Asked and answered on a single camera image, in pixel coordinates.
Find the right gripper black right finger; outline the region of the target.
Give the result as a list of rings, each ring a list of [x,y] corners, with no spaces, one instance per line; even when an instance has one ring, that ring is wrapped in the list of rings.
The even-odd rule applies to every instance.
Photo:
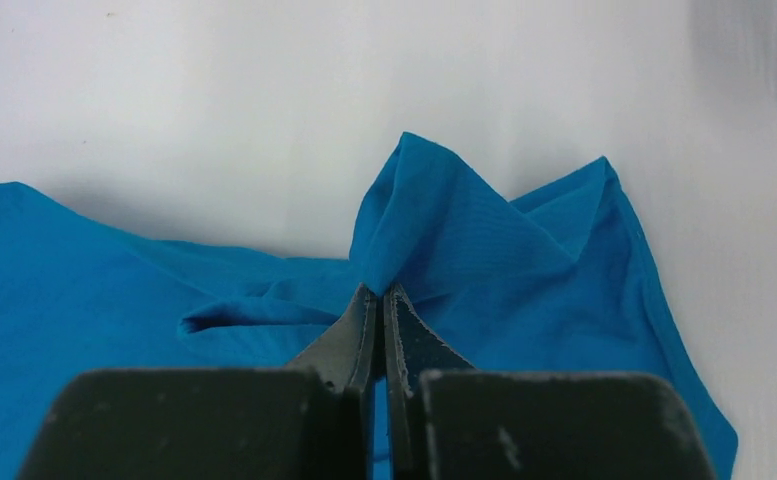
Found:
[[[691,414],[632,372],[475,368],[393,286],[383,299],[396,479],[712,479]]]

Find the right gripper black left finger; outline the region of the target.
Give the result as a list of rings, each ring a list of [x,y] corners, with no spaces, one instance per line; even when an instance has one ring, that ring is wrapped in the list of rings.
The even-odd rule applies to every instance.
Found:
[[[100,369],[56,397],[22,479],[369,479],[380,303],[281,368]]]

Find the blue t-shirt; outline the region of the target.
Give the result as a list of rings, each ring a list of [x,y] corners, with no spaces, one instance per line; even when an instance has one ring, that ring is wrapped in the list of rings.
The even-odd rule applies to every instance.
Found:
[[[406,133],[362,200],[345,260],[146,239],[0,184],[0,479],[82,371],[277,366],[358,286],[393,284],[480,368],[667,379],[717,475],[731,477],[737,433],[690,362],[608,161],[508,201],[453,152]]]

